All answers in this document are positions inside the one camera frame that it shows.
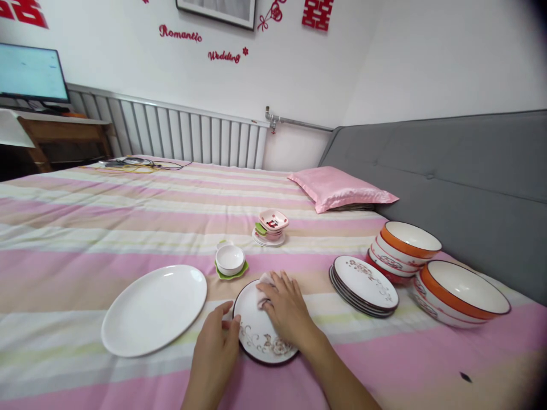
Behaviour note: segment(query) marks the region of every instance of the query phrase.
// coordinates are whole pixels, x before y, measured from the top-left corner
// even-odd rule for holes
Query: picture frame
[[[175,0],[177,8],[254,31],[256,0]]]

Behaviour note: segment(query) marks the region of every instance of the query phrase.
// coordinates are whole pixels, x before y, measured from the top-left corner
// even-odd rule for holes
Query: white plate
[[[142,356],[181,335],[197,318],[207,281],[188,265],[156,269],[130,284],[103,320],[104,347],[117,356]]]
[[[277,241],[269,241],[264,239],[259,233],[257,233],[256,228],[252,229],[251,236],[258,244],[265,247],[277,248],[283,245],[283,243],[285,242],[284,232],[281,234]]]
[[[361,313],[365,313],[369,316],[372,316],[372,317],[375,317],[375,318],[379,318],[379,319],[384,319],[384,318],[388,318],[390,317],[391,315],[393,315],[393,313],[395,313],[395,310],[390,310],[390,311],[380,311],[380,310],[377,310],[377,309],[373,309],[372,307],[370,306],[367,306],[365,304],[363,304],[362,302],[360,302],[357,298],[355,298],[355,296],[351,295],[350,293],[348,293],[337,281],[336,279],[336,274],[334,273],[333,271],[333,268],[332,266],[330,267],[330,271],[329,271],[329,278],[330,278],[330,283],[332,284],[332,286],[334,287],[336,293],[338,293],[338,295],[344,300],[346,301],[351,307],[357,309],[358,311],[360,311]]]
[[[339,256],[334,269],[340,281],[365,302],[379,309],[393,309],[399,304],[399,295],[391,282],[368,263]]]
[[[255,280],[245,286],[234,303],[233,316],[241,315],[239,342],[251,359],[261,364],[282,364],[291,360],[298,349],[283,342],[268,314],[258,309],[258,282]]]

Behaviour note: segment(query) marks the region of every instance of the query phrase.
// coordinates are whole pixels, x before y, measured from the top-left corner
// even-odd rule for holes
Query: pink pillow
[[[315,201],[318,214],[352,203],[391,203],[395,195],[352,177],[334,167],[311,168],[288,178],[302,187]]]

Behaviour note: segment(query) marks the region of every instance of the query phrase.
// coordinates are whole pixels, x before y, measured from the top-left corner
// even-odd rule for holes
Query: wooden desk
[[[24,141],[20,137],[20,143],[19,141],[4,143],[25,147],[41,173],[51,172],[52,168],[40,144],[94,142],[97,143],[102,155],[112,158],[112,150],[106,134],[111,127],[108,122],[20,111],[12,111],[11,114],[11,118],[17,119],[30,141]],[[10,121],[9,117],[3,118],[6,122]]]

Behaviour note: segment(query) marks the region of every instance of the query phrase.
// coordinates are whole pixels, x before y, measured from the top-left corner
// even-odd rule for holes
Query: dark spot on sheet
[[[468,375],[466,375],[465,373],[460,372],[460,376],[462,376],[462,379],[464,379],[466,382],[473,383],[471,381],[471,378]]]

